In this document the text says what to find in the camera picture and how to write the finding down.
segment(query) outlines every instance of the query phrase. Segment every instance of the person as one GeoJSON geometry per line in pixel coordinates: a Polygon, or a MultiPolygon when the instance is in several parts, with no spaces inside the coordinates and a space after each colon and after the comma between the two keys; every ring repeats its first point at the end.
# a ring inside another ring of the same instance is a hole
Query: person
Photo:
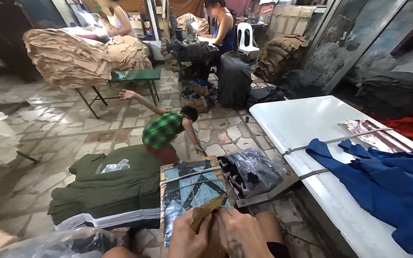
{"type": "MultiPolygon", "coordinates": [[[[189,226],[194,209],[179,216],[173,223],[173,232],[168,247],[168,258],[198,258],[207,247],[208,228],[213,216],[218,223],[221,246],[231,258],[290,258],[283,245],[279,220],[270,212],[241,214],[233,207],[223,207],[214,215],[206,216],[196,234],[189,226]]],[[[136,255],[115,247],[103,258],[136,258],[136,255]]]]}
{"type": "Polygon", "coordinates": [[[187,132],[197,153],[206,155],[198,143],[192,123],[199,117],[198,110],[192,106],[184,106],[180,114],[156,107],[145,97],[134,91],[122,90],[119,93],[122,99],[137,100],[161,116],[151,124],[147,125],[142,134],[142,140],[146,149],[154,156],[163,161],[164,164],[172,164],[179,161],[179,157],[170,142],[183,131],[187,132]]]}
{"type": "Polygon", "coordinates": [[[217,45],[220,54],[232,51],[234,48],[234,17],[226,8],[225,0],[205,0],[205,8],[208,16],[216,18],[213,34],[199,34],[204,38],[213,38],[211,42],[217,45]]]}
{"type": "Polygon", "coordinates": [[[125,36],[130,35],[136,37],[132,29],[132,24],[130,23],[129,16],[127,13],[119,6],[119,0],[106,0],[108,7],[114,9],[114,19],[116,21],[116,26],[113,26],[107,20],[102,19],[108,27],[109,36],[125,36]]]}

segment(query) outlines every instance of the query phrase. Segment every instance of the dark hair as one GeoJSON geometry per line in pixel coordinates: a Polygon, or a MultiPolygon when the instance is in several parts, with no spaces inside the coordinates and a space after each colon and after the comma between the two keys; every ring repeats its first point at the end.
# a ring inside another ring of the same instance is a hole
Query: dark hair
{"type": "Polygon", "coordinates": [[[220,7],[226,7],[226,0],[204,0],[205,7],[213,6],[219,4],[220,7]]]}
{"type": "Polygon", "coordinates": [[[197,121],[197,118],[199,118],[199,112],[197,108],[193,106],[184,106],[181,109],[181,114],[185,115],[186,118],[192,120],[193,122],[197,121]]]}

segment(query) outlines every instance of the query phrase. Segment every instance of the green plaid shirt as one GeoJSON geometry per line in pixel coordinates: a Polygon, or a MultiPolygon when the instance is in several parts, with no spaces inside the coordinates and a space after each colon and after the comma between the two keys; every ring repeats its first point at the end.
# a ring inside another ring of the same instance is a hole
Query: green plaid shirt
{"type": "Polygon", "coordinates": [[[176,135],[184,131],[184,127],[181,124],[183,118],[184,115],[165,112],[143,130],[143,143],[154,150],[164,148],[176,135]]]}

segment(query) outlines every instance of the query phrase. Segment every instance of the tattooed hand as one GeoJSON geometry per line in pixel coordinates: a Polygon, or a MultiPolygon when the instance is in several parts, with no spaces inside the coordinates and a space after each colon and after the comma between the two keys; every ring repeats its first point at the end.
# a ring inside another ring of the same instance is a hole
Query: tattooed hand
{"type": "Polygon", "coordinates": [[[233,207],[215,213],[222,247],[231,258],[273,258],[257,220],[233,207]]]}
{"type": "Polygon", "coordinates": [[[199,233],[196,234],[189,224],[192,220],[194,209],[188,210],[179,216],[173,223],[173,232],[168,247],[168,258],[196,258],[200,257],[208,244],[208,227],[212,215],[206,216],[200,225],[199,233]]]}

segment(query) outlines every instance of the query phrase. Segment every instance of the white plastic chair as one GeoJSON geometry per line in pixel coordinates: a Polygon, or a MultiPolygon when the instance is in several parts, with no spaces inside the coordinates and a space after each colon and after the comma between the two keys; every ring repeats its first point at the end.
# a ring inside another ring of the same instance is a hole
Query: white plastic chair
{"type": "MultiPolygon", "coordinates": [[[[248,55],[251,52],[259,51],[259,48],[253,46],[253,28],[249,23],[242,22],[237,26],[237,38],[238,38],[238,51],[248,55]],[[248,46],[245,46],[245,31],[250,31],[250,41],[248,46]],[[238,38],[238,34],[241,31],[241,38],[238,38]]],[[[259,53],[257,54],[257,63],[259,63],[259,53]]]]}

